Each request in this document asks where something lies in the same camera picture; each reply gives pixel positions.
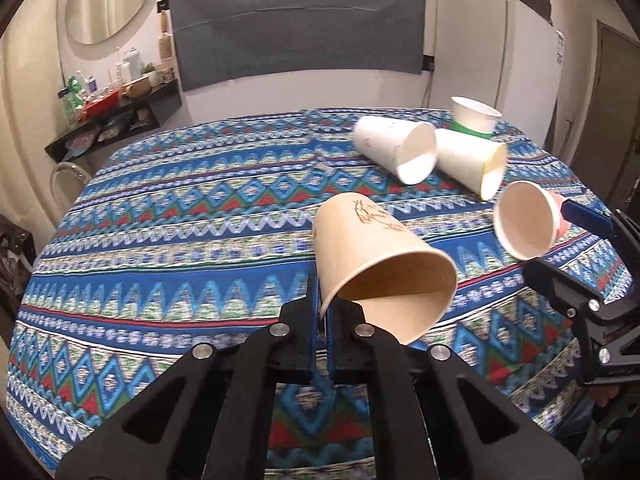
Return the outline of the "blue patterned tablecloth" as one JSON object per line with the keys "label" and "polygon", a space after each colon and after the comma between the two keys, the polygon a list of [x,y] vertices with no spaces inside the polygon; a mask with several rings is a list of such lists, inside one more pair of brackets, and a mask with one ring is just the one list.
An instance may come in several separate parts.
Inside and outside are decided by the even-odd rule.
{"label": "blue patterned tablecloth", "polygon": [[312,222],[373,200],[454,260],[458,288],[414,348],[446,344],[544,430],[510,478],[578,479],[555,441],[582,400],[570,323],[528,288],[494,205],[432,172],[405,186],[359,155],[362,108],[223,119],[115,152],[43,248],[9,344],[9,435],[53,478],[64,455],[196,344],[242,344],[306,294]]}

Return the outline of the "black wall shelf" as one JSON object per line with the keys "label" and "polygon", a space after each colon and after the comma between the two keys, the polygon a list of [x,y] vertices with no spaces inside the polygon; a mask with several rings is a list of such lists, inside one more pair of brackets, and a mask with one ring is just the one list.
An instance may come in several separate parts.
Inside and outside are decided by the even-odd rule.
{"label": "black wall shelf", "polygon": [[70,162],[160,128],[181,105],[180,87],[174,79],[153,88],[141,98],[122,99],[108,112],[62,133],[44,150],[54,162]]}

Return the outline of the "green bottle on shelf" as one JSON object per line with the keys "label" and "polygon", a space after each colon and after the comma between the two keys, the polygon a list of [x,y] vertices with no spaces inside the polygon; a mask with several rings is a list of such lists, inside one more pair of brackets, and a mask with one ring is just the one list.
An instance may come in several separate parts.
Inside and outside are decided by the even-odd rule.
{"label": "green bottle on shelf", "polygon": [[68,78],[66,89],[68,90],[68,102],[74,112],[76,122],[81,122],[85,109],[85,88],[75,76]]}

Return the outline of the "brown paper cup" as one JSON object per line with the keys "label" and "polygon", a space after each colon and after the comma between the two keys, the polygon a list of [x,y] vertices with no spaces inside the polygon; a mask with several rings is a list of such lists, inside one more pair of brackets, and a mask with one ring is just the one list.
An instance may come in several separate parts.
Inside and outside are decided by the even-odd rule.
{"label": "brown paper cup", "polygon": [[367,323],[411,344],[454,299],[454,260],[360,193],[323,202],[314,215],[312,240],[321,316],[336,298],[356,302]]}

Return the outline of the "white cup with hearts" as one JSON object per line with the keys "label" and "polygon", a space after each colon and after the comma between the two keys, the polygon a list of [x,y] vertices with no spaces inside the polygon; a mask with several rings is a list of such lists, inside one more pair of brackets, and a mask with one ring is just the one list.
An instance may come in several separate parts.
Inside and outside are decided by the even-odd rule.
{"label": "white cup with hearts", "polygon": [[404,185],[423,182],[436,166],[435,128],[428,122],[363,116],[356,121],[352,142],[358,153]]}

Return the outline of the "white cup yellow rim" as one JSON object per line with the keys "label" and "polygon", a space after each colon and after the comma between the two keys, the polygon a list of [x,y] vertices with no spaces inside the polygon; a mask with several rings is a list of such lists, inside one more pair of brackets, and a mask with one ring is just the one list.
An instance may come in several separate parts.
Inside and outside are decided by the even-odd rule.
{"label": "white cup yellow rim", "polygon": [[506,144],[442,128],[435,130],[435,138],[436,167],[481,200],[491,200],[506,173]]}

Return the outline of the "white bottle on shelf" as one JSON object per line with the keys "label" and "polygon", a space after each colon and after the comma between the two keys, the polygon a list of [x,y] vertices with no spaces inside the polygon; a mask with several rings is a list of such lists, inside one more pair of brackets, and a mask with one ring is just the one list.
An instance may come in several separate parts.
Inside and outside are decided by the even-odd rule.
{"label": "white bottle on shelf", "polygon": [[130,78],[132,80],[141,78],[143,76],[143,63],[140,51],[135,47],[131,47],[127,51],[125,58],[128,63]]}

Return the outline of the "white cup green band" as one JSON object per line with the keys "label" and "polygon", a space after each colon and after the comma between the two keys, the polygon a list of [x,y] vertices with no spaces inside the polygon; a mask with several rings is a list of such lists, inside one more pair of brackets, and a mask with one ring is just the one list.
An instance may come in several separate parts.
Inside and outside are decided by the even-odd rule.
{"label": "white cup green band", "polygon": [[453,96],[451,129],[489,139],[502,114],[493,107],[464,96]]}

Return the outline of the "grey cloth covered television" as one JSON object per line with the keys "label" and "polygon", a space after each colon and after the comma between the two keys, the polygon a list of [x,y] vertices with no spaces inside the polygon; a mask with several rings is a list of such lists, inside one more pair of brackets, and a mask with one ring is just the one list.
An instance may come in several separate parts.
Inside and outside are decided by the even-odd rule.
{"label": "grey cloth covered television", "polygon": [[299,70],[423,66],[426,0],[169,0],[183,89]]}

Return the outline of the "clear acrylic chair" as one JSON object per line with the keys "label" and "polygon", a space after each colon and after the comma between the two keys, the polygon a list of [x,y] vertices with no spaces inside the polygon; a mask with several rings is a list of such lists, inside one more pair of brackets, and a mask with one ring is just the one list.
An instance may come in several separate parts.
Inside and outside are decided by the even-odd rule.
{"label": "clear acrylic chair", "polygon": [[92,175],[74,162],[60,162],[53,168],[50,192],[61,214],[70,209],[91,180]]}

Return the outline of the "black bag on floor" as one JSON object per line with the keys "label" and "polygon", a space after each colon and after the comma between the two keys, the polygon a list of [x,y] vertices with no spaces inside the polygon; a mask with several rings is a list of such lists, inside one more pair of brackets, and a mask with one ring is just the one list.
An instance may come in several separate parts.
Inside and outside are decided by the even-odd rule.
{"label": "black bag on floor", "polygon": [[1,228],[1,337],[9,341],[36,260],[34,237],[5,216]]}

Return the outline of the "brown door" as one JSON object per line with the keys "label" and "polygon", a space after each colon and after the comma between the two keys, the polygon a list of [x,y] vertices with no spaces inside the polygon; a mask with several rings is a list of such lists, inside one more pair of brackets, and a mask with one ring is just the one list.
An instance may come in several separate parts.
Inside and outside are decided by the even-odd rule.
{"label": "brown door", "polygon": [[639,177],[639,41],[597,22],[597,57],[572,169],[612,209]]}

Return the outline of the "white refrigerator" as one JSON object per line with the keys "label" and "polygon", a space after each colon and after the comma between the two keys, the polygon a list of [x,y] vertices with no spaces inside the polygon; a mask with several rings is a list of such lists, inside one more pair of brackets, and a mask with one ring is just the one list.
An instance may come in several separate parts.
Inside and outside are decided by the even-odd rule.
{"label": "white refrigerator", "polygon": [[434,0],[428,105],[454,96],[487,104],[538,145],[551,127],[565,40],[518,0]]}

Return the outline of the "red box on shelf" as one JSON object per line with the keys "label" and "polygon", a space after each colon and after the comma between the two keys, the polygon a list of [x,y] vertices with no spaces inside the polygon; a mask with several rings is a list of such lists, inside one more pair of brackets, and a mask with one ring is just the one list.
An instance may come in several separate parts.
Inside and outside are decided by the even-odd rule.
{"label": "red box on shelf", "polygon": [[119,104],[119,90],[114,89],[104,94],[100,98],[96,98],[91,102],[87,102],[82,110],[82,118],[85,120],[97,118],[101,115],[111,112]]}

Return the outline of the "pink paper cup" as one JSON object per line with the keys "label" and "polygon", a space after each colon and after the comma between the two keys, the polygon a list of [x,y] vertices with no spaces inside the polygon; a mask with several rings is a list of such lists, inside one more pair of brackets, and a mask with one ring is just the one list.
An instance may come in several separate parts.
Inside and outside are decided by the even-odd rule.
{"label": "pink paper cup", "polygon": [[561,207],[565,198],[529,181],[514,181],[500,194],[494,208],[498,241],[516,260],[545,255],[572,224]]}

